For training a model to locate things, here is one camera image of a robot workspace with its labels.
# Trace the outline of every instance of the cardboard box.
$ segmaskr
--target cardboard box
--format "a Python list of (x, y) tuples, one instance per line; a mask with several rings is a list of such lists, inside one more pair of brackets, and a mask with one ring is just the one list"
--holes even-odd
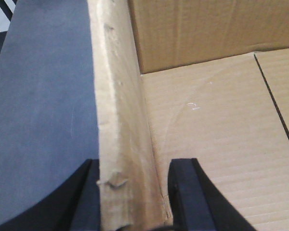
[[(289, 75), (289, 58), (277, 55), (289, 50), (256, 53), (260, 67), (247, 53), (289, 47), (289, 0), (88, 5), (103, 229), (171, 219), (169, 161), (197, 157), (257, 230), (289, 231), (289, 135), (279, 116), (289, 130), (289, 82), (272, 86), (273, 96), (265, 82), (274, 68)], [(141, 76), (161, 69), (169, 70)]]

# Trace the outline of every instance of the cardboard floor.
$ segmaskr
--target cardboard floor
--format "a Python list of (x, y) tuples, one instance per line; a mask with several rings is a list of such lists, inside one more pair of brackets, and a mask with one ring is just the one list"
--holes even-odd
[[(265, 57), (259, 56), (260, 65)], [(265, 75), (278, 76), (273, 66), (282, 66), (279, 73), (287, 69), (289, 75), (289, 60), (283, 55), (272, 63), (263, 65)], [(167, 198), (170, 160), (197, 158), (257, 230), (289, 231), (289, 140), (254, 54), (142, 77), (163, 196)], [(283, 81), (272, 88), (289, 123), (287, 76)]]

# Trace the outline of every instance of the corrugated cardboard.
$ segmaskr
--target corrugated cardboard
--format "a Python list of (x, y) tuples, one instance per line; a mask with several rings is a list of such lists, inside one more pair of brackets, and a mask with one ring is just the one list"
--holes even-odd
[(289, 230), (289, 141), (253, 53), (146, 74), (143, 84), (163, 196), (170, 160), (196, 157), (257, 230)]
[[(161, 225), (170, 213), (170, 160), (196, 157), (255, 228), (289, 231), (289, 141), (253, 53), (141, 78), (127, 2), (88, 0), (103, 230)], [(130, 7), (143, 72), (289, 47), (289, 0), (130, 0)], [(257, 54), (261, 65), (265, 54)]]
[(256, 56), (289, 131), (289, 49), (260, 52)]
[(105, 231), (164, 221), (127, 2), (89, 0)]
[(289, 0), (130, 0), (142, 73), (289, 47)]

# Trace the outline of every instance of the cardboard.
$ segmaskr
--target cardboard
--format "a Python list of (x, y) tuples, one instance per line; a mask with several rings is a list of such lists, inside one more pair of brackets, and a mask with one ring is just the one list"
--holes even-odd
[(142, 78), (163, 196), (170, 160), (198, 158), (257, 230), (288, 230), (289, 141), (253, 53)]
[(255, 228), (289, 231), (289, 141), (254, 53), (139, 70), (289, 47), (289, 1), (87, 2), (103, 230), (162, 225), (169, 162), (196, 157)]
[(259, 52), (256, 56), (289, 131), (289, 49)]
[(89, 0), (105, 231), (165, 219), (127, 2)]
[(289, 0), (130, 0), (142, 73), (289, 47)]

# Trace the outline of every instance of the torn cardboard edge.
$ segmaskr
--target torn cardboard edge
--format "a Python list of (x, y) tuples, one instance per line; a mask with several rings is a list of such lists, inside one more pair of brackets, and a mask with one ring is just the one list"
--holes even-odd
[(146, 230), (165, 212), (127, 1), (88, 0), (99, 127), (102, 229)]

